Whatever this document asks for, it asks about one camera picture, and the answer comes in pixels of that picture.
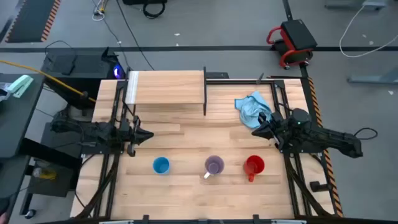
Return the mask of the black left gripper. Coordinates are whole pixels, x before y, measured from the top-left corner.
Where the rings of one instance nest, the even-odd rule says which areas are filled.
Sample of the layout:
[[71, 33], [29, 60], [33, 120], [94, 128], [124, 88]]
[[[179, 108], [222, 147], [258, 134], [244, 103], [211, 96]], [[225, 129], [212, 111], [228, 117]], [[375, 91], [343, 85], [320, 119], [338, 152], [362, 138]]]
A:
[[[136, 155], [135, 145], [142, 144], [144, 141], [149, 140], [154, 135], [153, 132], [138, 127], [139, 125], [138, 116], [133, 116], [132, 123], [133, 126], [131, 126], [130, 121], [127, 118], [121, 118], [119, 126], [119, 134], [122, 141], [130, 142], [130, 144], [127, 146], [127, 154], [129, 156]], [[140, 137], [139, 139], [137, 138], [136, 136], [137, 128], [138, 128], [138, 134], [143, 135], [144, 137]]]

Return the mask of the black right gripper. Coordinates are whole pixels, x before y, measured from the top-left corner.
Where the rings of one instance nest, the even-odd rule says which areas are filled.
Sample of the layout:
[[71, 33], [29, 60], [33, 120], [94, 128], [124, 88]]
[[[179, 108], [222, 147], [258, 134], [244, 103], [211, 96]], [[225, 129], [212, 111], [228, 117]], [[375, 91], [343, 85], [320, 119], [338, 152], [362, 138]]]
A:
[[286, 143], [285, 134], [288, 130], [288, 125], [281, 113], [276, 111], [269, 116], [260, 113], [259, 122], [261, 125], [252, 132], [252, 135], [267, 140], [274, 138], [278, 150], [283, 150], [284, 144]]

